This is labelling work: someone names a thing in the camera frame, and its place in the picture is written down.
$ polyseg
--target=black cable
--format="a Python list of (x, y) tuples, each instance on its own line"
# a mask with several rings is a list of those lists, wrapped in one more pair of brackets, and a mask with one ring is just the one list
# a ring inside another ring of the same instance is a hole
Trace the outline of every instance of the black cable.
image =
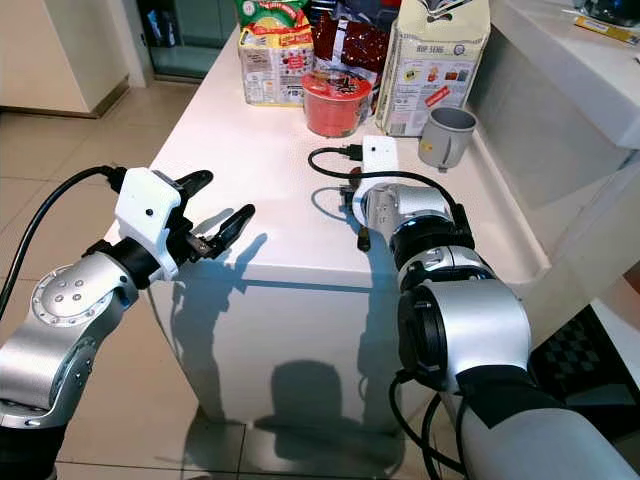
[(378, 178), (378, 177), (399, 177), (399, 178), (409, 178), (411, 180), (417, 180), (418, 182), (422, 182), (425, 185), (428, 185), (429, 187), (433, 187), (437, 189), (442, 194), (446, 202), (449, 204), (449, 208), (451, 209), (451, 211), (454, 210), (454, 207), (456, 206), (456, 201), (453, 199), (453, 197), (447, 191), (447, 189), (444, 188), (435, 180), (431, 180), (430, 178), (427, 178), (424, 175), (420, 175), (418, 173), (413, 173), (413, 172), (403, 172), (400, 170), (385, 170), (381, 172), (367, 172), (367, 173), (335, 172), (333, 170), (327, 170), (326, 168), (322, 168), (313, 160), (313, 158), (316, 155), (320, 155), (321, 153), (339, 153), (341, 155), (347, 155), (349, 156), (349, 158), (352, 158), (354, 157), (354, 155), (353, 155), (353, 149), (351, 147), (353, 147), (353, 145), (349, 147), (343, 147), (343, 148), (339, 148), (339, 147), (317, 148), (316, 150), (314, 150), (309, 154), (309, 157), (307, 159), (309, 162), (309, 166), (313, 168), (316, 172), (322, 173), (323, 175), (327, 175), (329, 177), (335, 177), (335, 178), (343, 178), (345, 180), (358, 180), (362, 178)]
[(74, 176), (65, 180), (62, 184), (56, 188), (51, 195), (47, 197), (47, 199), (40, 205), (38, 211), (31, 219), (31, 222), (27, 226), (24, 234), (22, 235), (22, 239), (20, 240), (20, 245), (16, 250), (16, 254), (13, 257), (13, 262), (11, 263), (11, 268), (9, 269), (9, 273), (7, 274), (7, 279), (4, 282), (4, 286), (2, 287), (2, 293), (0, 293), (0, 320), (2, 320), (2, 316), (4, 315), (4, 311), (7, 308), (7, 304), (9, 303), (9, 297), (11, 296), (11, 292), (13, 291), (13, 287), (18, 279), (18, 273), (20, 272), (20, 267), (22, 267), (22, 262), (24, 261), (24, 257), (27, 254), (27, 249), (29, 248), (29, 244), (33, 238), (33, 235), (36, 233), (38, 225), (46, 215), (47, 211), (51, 208), (51, 206), (55, 203), (58, 198), (62, 196), (64, 192), (69, 190), (72, 186), (84, 180), (85, 178), (91, 177), (93, 175), (104, 175), (109, 179), (109, 183), (111, 187), (119, 191), (120, 186), (122, 186), (122, 178), (124, 178), (124, 172), (126, 170), (123, 168), (112, 168), (107, 165), (102, 165), (100, 167), (92, 167), (87, 168), (86, 170), (82, 170), (79, 173), (76, 173)]
[(446, 455), (443, 455), (435, 448), (430, 447), (428, 442), (425, 443), (422, 438), (420, 438), (418, 434), (411, 429), (407, 421), (400, 413), (400, 409), (398, 408), (398, 404), (396, 402), (396, 389), (400, 384), (405, 383), (408, 380), (410, 380), (410, 378), (405, 377), (404, 372), (401, 371), (396, 374), (396, 377), (391, 382), (391, 385), (389, 385), (389, 404), (391, 406), (393, 416), (396, 418), (396, 420), (400, 424), (400, 427), (409, 436), (409, 438), (411, 438), (411, 440), (413, 440), (413, 442), (421, 449), (426, 450), (434, 460), (449, 467), (451, 470), (455, 470), (458, 473), (464, 474), (464, 467), (460, 463), (447, 457)]
[[(422, 419), (422, 429), (420, 431), (420, 435), (422, 436), (422, 441), (427, 447), (430, 447), (429, 442), (431, 441), (431, 423), (433, 422), (433, 417), (436, 414), (438, 405), (440, 405), (440, 401), (440, 394), (436, 393), (429, 402), (427, 411), (425, 412), (424, 418)], [(422, 458), (424, 460), (424, 465), (427, 467), (429, 478), (431, 480), (440, 480), (440, 475), (436, 471), (436, 467), (433, 464), (433, 457), (429, 455), (428, 451), (424, 448), (422, 449)]]

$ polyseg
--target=package lid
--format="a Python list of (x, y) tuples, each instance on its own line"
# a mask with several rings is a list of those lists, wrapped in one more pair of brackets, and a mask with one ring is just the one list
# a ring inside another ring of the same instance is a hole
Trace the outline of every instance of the package lid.
[(302, 77), (302, 87), (326, 100), (360, 100), (371, 92), (371, 84), (351, 72), (316, 70)]

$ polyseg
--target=door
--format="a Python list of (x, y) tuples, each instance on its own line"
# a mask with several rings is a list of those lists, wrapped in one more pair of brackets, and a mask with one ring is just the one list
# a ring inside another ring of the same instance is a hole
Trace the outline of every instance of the door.
[(201, 79), (231, 35), (229, 0), (137, 0), (156, 76)]

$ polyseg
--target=snack package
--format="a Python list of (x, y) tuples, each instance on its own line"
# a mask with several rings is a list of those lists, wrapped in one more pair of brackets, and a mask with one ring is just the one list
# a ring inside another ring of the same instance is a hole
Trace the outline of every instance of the snack package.
[(366, 23), (332, 20), (325, 13), (313, 31), (316, 70), (343, 70), (371, 83), (369, 114), (376, 109), (389, 34)]
[(306, 17), (302, 12), (307, 0), (235, 0), (241, 27), (255, 24), (263, 28), (291, 28), (302, 25)]
[(238, 55), (247, 103), (302, 106), (302, 76), (313, 69), (306, 0), (236, 0), (240, 23)]
[(376, 124), (387, 135), (419, 136), (430, 108), (467, 101), (491, 31), (489, 2), (451, 5), (434, 20), (421, 0), (402, 2), (376, 112)]
[(309, 24), (276, 30), (249, 25), (238, 53), (247, 103), (302, 106), (302, 76), (313, 69)]

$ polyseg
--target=countertop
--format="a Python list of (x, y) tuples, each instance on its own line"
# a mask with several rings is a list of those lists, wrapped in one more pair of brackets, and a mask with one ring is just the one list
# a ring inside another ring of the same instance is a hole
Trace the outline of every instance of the countertop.
[[(372, 249), (369, 255), (382, 259), (375, 262), (356, 249), (356, 234), (341, 209), (337, 190), (341, 181), (307, 165), (307, 155), (315, 148), (360, 143), (363, 135), (381, 135), (373, 118), (349, 138), (327, 139), (307, 129), (301, 108), (246, 104), (237, 38), (236, 29), (151, 168), (172, 178), (199, 169), (213, 171), (213, 182), (186, 210), (195, 225), (202, 224), (197, 228), (200, 234), (214, 234), (216, 223), (230, 209), (255, 204), (256, 214), (241, 238), (228, 256), (216, 260), (242, 262), (238, 252), (266, 235), (245, 272), (252, 280), (370, 287), (373, 273), (394, 277), (395, 283), (395, 268), (386, 249)], [(401, 169), (434, 178), (465, 205), (478, 251), (506, 283), (525, 289), (548, 267), (477, 133), (460, 165), (446, 174), (419, 161), (416, 139), (398, 139), (398, 153)], [(343, 171), (355, 166), (331, 155), (318, 161)], [(210, 264), (198, 262), (189, 274), (213, 275)], [(371, 272), (373, 264), (378, 270)]]
[(570, 7), (491, 0), (491, 22), (612, 143), (640, 148), (640, 63), (632, 46), (573, 25)]

